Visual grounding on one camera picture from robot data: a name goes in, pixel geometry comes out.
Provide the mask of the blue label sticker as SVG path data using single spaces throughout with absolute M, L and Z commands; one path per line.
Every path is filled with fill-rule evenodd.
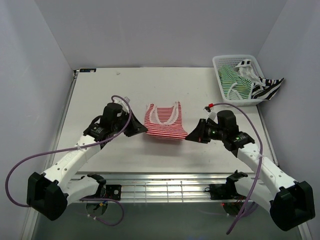
M 81 68 L 79 70 L 80 73 L 95 73 L 96 71 L 96 68 Z

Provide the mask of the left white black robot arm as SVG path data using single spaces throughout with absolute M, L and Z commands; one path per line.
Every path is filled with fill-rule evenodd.
M 71 179 L 118 135 L 132 137 L 146 131 L 147 128 L 133 114 L 127 98 L 113 100 L 104 107 L 102 115 L 91 121 L 73 149 L 44 172 L 34 172 L 28 178 L 26 203 L 54 221 L 68 205 L 78 200 L 86 197 L 102 199 L 107 184 L 102 176 L 90 173 L 78 181 Z

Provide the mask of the black white striped tank top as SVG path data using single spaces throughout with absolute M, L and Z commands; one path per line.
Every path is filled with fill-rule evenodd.
M 255 74 L 250 59 L 244 59 L 239 62 L 234 70 L 240 77 L 250 80 L 253 83 L 251 91 L 252 99 L 271 100 L 277 93 L 285 78 L 268 79 Z

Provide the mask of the white plastic basket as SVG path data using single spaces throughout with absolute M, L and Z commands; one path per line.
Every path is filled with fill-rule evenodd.
M 254 56 L 218 55 L 213 57 L 212 63 L 223 102 L 244 107 L 265 101 L 254 98 L 254 88 L 265 87 L 260 81 L 264 74 Z

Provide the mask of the red white striped tank top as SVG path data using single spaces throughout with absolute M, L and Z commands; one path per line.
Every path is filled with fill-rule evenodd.
M 143 125 L 147 128 L 147 135 L 159 139 L 183 141 L 188 135 L 183 127 L 182 106 L 179 101 L 167 107 L 150 103 Z

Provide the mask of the green white striped tank top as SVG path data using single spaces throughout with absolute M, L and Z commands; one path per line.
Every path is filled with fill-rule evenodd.
M 227 100 L 249 100 L 252 97 L 254 83 L 237 74 L 233 67 L 223 65 L 218 69 L 218 76 L 224 97 Z

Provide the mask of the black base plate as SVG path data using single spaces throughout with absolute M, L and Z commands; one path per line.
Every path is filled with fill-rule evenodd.
M 224 184 L 209 184 L 205 189 L 205 193 L 209 193 L 211 200 L 245 200 L 245 195 L 238 194 L 237 192 L 229 189 Z
M 102 199 L 112 199 L 120 201 L 122 196 L 122 185 L 120 184 L 107 184 L 100 195 L 89 195 L 82 198 L 89 200 L 102 200 Z

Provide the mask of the aluminium frame rail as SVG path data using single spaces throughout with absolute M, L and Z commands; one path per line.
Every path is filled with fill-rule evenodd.
M 77 176 L 67 181 L 65 187 L 58 186 L 57 181 L 50 181 L 44 175 L 33 173 L 28 179 L 26 202 L 33 208 L 42 208 L 48 204 L 65 207 L 74 202 L 108 202 L 121 203 L 204 203 L 235 202 L 230 200 L 211 200 L 210 194 L 204 192 L 210 184 L 207 179 L 195 180 L 164 179 L 162 176 L 151 178 L 120 179 L 114 176 L 112 179 L 104 179 L 101 175 L 90 173 Z M 122 185 L 121 199 L 82 199 L 86 196 L 101 195 L 106 185 Z

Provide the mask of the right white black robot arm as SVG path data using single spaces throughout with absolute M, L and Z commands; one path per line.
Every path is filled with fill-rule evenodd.
M 244 196 L 264 208 L 281 230 L 288 231 L 316 216 L 311 185 L 296 181 L 264 157 L 254 139 L 239 130 L 231 110 L 219 111 L 217 121 L 201 118 L 185 139 L 202 144 L 221 141 L 226 150 L 254 171 L 263 185 L 235 171 L 227 177 L 223 190 L 232 199 Z

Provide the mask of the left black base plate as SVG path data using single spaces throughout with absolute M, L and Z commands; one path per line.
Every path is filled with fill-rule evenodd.
M 82 198 L 89 200 L 102 200 L 102 199 L 112 199 L 120 201 L 122 196 L 122 185 L 120 184 L 107 184 L 100 195 L 89 195 Z

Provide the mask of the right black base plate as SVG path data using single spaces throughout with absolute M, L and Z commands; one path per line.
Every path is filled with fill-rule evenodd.
M 205 189 L 205 193 L 209 193 L 211 200 L 245 200 L 245 195 L 238 194 L 237 192 L 229 189 L 224 184 L 209 184 Z

